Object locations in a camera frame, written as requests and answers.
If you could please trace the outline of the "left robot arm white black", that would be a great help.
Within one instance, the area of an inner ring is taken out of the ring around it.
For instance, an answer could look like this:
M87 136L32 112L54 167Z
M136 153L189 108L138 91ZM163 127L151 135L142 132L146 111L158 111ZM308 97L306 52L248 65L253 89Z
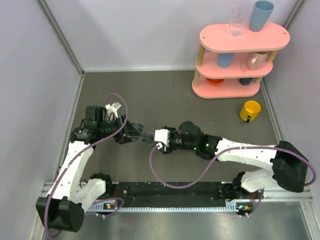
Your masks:
M99 198L109 198L114 187L109 175L94 174L87 185L79 189L84 168L96 145L114 138L127 144L142 136L143 125L131 123L126 115L118 115L121 105L88 106L85 118L71 133L68 151L61 171L45 197L39 197L36 210L46 230L78 232L85 213Z

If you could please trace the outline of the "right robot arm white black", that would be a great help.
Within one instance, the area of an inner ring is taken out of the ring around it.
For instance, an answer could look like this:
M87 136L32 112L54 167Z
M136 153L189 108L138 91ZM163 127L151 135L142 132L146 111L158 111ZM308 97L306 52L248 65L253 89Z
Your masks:
M142 141L157 147L161 154L190 150L211 163L234 162L255 166L256 171L240 172L232 181L233 192L245 198L257 190L280 187L301 193L305 188L308 160L290 142L277 145L253 145L205 134L191 121L179 128L163 126L153 133L142 133Z

